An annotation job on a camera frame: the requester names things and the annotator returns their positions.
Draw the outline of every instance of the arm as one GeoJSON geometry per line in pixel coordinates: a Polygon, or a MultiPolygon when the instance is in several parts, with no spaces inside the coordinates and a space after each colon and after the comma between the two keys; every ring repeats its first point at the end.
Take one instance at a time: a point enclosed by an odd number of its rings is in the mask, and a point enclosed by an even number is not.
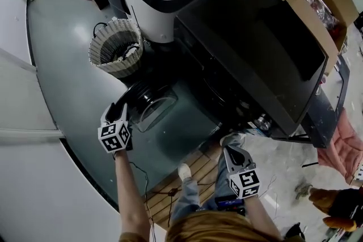
{"type": "Polygon", "coordinates": [[[257,196],[245,198],[248,218],[254,229],[282,241],[282,237],[257,196]]]}
{"type": "Polygon", "coordinates": [[[123,232],[139,234],[149,241],[150,223],[142,198],[136,187],[131,166],[125,150],[115,154],[117,196],[123,232]]]}

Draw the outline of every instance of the white shoe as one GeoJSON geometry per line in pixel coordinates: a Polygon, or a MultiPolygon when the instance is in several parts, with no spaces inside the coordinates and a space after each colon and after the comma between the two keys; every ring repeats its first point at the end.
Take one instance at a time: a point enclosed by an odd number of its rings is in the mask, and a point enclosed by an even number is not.
{"type": "Polygon", "coordinates": [[[246,135],[244,133],[232,132],[221,138],[220,145],[222,147],[229,145],[243,148],[245,141],[246,135]]]}
{"type": "Polygon", "coordinates": [[[185,179],[192,177],[192,172],[187,164],[182,163],[180,166],[178,166],[178,175],[181,181],[184,181],[185,179]]]}

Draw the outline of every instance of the floor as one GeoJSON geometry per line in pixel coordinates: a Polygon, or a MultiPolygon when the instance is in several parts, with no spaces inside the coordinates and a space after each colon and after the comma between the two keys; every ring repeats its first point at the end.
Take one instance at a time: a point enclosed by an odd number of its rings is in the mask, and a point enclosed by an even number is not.
{"type": "MultiPolygon", "coordinates": [[[[68,144],[97,184],[117,202],[115,164],[98,141],[97,129],[106,107],[126,86],[92,66],[88,46],[98,22],[111,20],[110,9],[98,10],[87,0],[34,0],[29,6],[29,30],[39,82],[49,110],[68,144]]],[[[202,113],[185,85],[173,87],[178,101],[145,133],[133,131],[130,160],[157,185],[186,159],[217,126],[202,113]]],[[[134,171],[140,192],[143,173],[134,171]]]]}
{"type": "MultiPolygon", "coordinates": [[[[110,11],[98,11],[93,3],[85,0],[36,0],[29,10],[40,84],[50,111],[61,130],[69,137],[69,143],[82,163],[100,181],[102,187],[110,192],[113,191],[113,161],[99,147],[95,130],[99,126],[98,118],[104,108],[117,100],[125,87],[110,75],[93,68],[86,55],[93,25],[99,21],[107,21],[111,14],[110,11]]],[[[349,28],[348,35],[349,49],[344,57],[350,67],[351,76],[345,108],[352,126],[363,139],[363,56],[359,51],[360,46],[363,47],[363,41],[355,27],[349,28]]],[[[197,111],[195,114],[202,120],[197,111]]],[[[203,130],[203,134],[192,133],[195,144],[202,139],[202,135],[205,137],[212,132],[212,126],[208,125],[203,130]]],[[[183,136],[180,133],[174,142],[183,136]]],[[[190,140],[182,141],[184,144],[190,143],[190,140]]],[[[162,177],[166,177],[161,172],[173,172],[175,165],[182,159],[181,156],[186,152],[193,152],[194,147],[191,146],[174,156],[171,153],[180,150],[179,146],[164,148],[159,156],[161,160],[150,165],[149,160],[156,160],[150,156],[154,154],[155,147],[153,150],[141,147],[143,150],[137,152],[141,156],[140,162],[144,161],[145,166],[159,171],[159,181],[153,180],[154,185],[157,185],[162,177]],[[161,163],[166,163],[166,167],[161,168],[161,163]]],[[[347,188],[343,177],[328,167],[314,165],[302,168],[304,164],[317,161],[316,149],[311,145],[278,142],[248,135],[245,149],[250,152],[260,172],[260,199],[278,228],[284,232],[293,224],[301,222],[307,241],[322,241],[327,230],[322,222],[324,215],[307,198],[296,201],[294,189],[304,179],[317,188],[347,188]]],[[[199,181],[213,179],[217,154],[206,158],[204,154],[194,151],[189,159],[194,159],[191,167],[199,181]]],[[[142,185],[142,177],[137,176],[137,179],[142,185]]],[[[175,174],[166,180],[166,185],[155,187],[153,191],[167,191],[170,185],[179,186],[175,174]]],[[[206,199],[212,191],[211,187],[202,188],[201,198],[206,199]]],[[[169,198],[165,195],[155,195],[149,199],[155,221],[163,227],[167,227],[169,205],[169,198]]]]}

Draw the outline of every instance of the person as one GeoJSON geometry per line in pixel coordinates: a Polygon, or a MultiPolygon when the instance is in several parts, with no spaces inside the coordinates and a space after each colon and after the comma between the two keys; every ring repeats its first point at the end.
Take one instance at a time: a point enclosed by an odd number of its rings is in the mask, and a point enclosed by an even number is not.
{"type": "MultiPolygon", "coordinates": [[[[221,146],[242,146],[244,135],[233,133],[221,139],[221,146]]],[[[149,241],[150,224],[138,192],[125,150],[115,154],[117,193],[122,222],[120,242],[149,241]]],[[[200,205],[197,182],[186,164],[178,168],[181,195],[171,217],[166,241],[283,241],[258,196],[244,199],[248,220],[235,212],[218,211],[215,197],[231,195],[224,155],[218,162],[214,195],[200,205]]],[[[300,237],[284,241],[303,241],[300,237]]]]}
{"type": "Polygon", "coordinates": [[[324,214],[330,228],[353,232],[363,225],[363,188],[324,190],[310,188],[309,200],[324,214]]]}

